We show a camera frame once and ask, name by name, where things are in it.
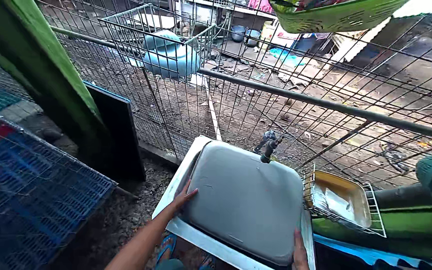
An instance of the yellow container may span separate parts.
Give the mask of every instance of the yellow container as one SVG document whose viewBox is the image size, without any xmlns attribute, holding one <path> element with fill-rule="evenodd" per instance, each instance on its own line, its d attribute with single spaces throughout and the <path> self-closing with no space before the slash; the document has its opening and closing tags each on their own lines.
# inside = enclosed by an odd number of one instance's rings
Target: yellow container
<svg viewBox="0 0 432 270">
<path fill-rule="evenodd" d="M 273 34 L 276 30 L 276 26 L 272 26 L 271 23 L 272 21 L 264 22 L 261 31 L 261 40 L 264 40 L 266 42 L 271 42 L 271 40 L 273 39 Z M 258 43 L 258 47 L 260 47 L 262 50 L 266 50 L 268 48 L 268 44 L 260 41 Z"/>
</svg>

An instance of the hand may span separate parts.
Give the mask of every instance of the hand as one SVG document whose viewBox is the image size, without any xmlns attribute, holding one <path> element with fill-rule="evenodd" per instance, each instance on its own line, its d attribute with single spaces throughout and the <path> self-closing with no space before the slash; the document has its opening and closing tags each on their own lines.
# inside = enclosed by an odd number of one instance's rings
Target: hand
<svg viewBox="0 0 432 270">
<path fill-rule="evenodd" d="M 293 265 L 297 270 L 309 270 L 308 255 L 304 247 L 301 231 L 294 230 Z"/>
<path fill-rule="evenodd" d="M 184 185 L 181 193 L 179 193 L 172 201 L 172 204 L 174 205 L 174 211 L 177 211 L 181 206 L 183 206 L 185 202 L 191 200 L 196 195 L 196 193 L 198 193 L 198 189 L 196 188 L 188 194 L 188 188 L 190 183 L 191 180 L 188 180 L 188 182 Z"/>
</svg>

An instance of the blue plastic grate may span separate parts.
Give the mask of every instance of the blue plastic grate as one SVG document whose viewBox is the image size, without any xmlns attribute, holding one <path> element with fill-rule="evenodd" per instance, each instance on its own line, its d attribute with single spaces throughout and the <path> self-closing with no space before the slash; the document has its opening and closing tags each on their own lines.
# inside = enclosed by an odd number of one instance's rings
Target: blue plastic grate
<svg viewBox="0 0 432 270">
<path fill-rule="evenodd" d="M 0 138 L 0 269 L 38 269 L 115 182 L 25 132 Z"/>
</svg>

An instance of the pink cloth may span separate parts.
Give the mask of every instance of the pink cloth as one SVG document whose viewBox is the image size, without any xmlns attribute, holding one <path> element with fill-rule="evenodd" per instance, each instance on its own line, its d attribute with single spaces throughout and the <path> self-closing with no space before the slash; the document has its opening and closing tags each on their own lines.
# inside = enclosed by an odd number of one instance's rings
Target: pink cloth
<svg viewBox="0 0 432 270">
<path fill-rule="evenodd" d="M 272 13 L 273 8 L 269 4 L 268 0 L 249 0 L 248 8 L 259 9 L 262 12 Z"/>
</svg>

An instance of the metal pot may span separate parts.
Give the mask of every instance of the metal pot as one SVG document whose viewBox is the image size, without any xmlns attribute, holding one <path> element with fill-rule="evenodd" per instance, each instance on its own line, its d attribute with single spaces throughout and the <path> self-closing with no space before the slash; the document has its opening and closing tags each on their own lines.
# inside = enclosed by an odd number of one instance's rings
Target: metal pot
<svg viewBox="0 0 432 270">
<path fill-rule="evenodd" d="M 258 45 L 258 41 L 256 39 L 259 39 L 259 37 L 261 36 L 261 31 L 253 30 L 253 29 L 247 29 L 246 35 L 248 36 L 246 38 L 246 40 L 244 41 L 246 46 L 252 48 L 252 47 L 255 47 L 256 45 Z"/>
</svg>

